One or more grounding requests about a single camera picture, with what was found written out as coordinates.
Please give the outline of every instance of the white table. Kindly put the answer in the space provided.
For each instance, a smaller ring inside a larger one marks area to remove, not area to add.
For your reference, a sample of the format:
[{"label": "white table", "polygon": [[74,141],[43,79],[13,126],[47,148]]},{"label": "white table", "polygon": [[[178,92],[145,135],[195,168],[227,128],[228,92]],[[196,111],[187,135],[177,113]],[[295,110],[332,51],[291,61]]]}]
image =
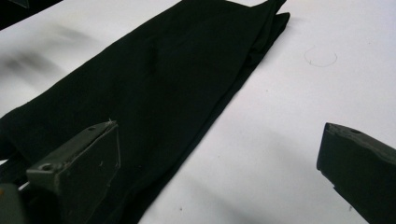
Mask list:
[{"label": "white table", "polygon": [[[64,0],[0,31],[0,116],[176,2]],[[366,223],[316,160],[325,122],[396,147],[396,2],[281,11],[286,31],[140,223]]]}]

